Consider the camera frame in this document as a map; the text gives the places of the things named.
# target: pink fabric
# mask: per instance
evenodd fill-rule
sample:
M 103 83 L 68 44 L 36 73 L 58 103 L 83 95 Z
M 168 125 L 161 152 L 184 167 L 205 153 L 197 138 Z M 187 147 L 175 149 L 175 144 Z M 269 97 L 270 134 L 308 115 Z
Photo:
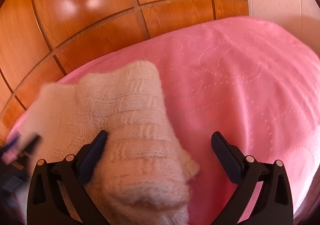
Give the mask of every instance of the pink fabric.
M 191 182 L 191 225 L 210 224 L 235 189 L 211 149 L 215 131 L 258 161 L 283 160 L 297 210 L 320 161 L 320 62 L 310 48 L 276 24 L 228 18 L 108 54 L 60 83 L 135 60 L 157 66 L 174 131 L 200 164 Z

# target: pink bedsheet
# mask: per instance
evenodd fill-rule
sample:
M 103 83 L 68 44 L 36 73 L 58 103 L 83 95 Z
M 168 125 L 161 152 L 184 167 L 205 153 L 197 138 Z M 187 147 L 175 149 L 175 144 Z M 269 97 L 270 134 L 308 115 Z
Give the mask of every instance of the pink bedsheet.
M 157 66 L 174 131 L 200 164 L 190 183 L 191 225 L 210 224 L 235 190 L 211 149 L 215 131 L 258 161 L 281 159 L 297 210 L 320 162 L 320 61 L 310 48 L 276 24 L 234 17 L 100 57 L 60 83 L 135 60 Z

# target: pink tablecloth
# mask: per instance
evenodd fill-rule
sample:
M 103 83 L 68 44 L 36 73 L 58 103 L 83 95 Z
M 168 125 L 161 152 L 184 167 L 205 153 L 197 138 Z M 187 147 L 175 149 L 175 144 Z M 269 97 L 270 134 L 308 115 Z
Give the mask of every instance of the pink tablecloth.
M 310 48 L 276 24 L 228 18 L 108 54 L 60 82 L 135 60 L 157 66 L 174 131 L 200 164 L 191 181 L 191 225 L 210 224 L 235 189 L 210 146 L 217 130 L 258 161 L 283 160 L 297 210 L 320 161 L 320 62 Z

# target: white knitted garment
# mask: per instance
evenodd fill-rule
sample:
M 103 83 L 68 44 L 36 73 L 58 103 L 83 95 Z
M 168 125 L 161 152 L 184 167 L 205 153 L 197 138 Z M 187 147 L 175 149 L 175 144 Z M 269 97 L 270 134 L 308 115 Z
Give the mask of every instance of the white knitted garment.
M 109 139 L 86 190 L 105 218 L 111 224 L 188 223 L 187 181 L 199 167 L 175 137 L 152 63 L 89 74 L 76 85 L 47 84 L 27 114 L 19 147 L 34 133 L 43 137 L 31 172 L 38 159 L 76 154 L 104 129 Z

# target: folded sweater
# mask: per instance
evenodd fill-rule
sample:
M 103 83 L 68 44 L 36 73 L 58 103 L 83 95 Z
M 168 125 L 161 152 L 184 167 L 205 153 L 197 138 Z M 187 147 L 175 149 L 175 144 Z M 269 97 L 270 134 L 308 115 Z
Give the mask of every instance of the folded sweater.
M 43 137 L 32 172 L 38 159 L 76 154 L 102 129 L 109 138 L 86 190 L 105 218 L 111 224 L 187 224 L 187 181 L 199 167 L 174 134 L 150 62 L 89 74 L 75 85 L 45 85 L 20 128 L 19 148 L 34 133 Z

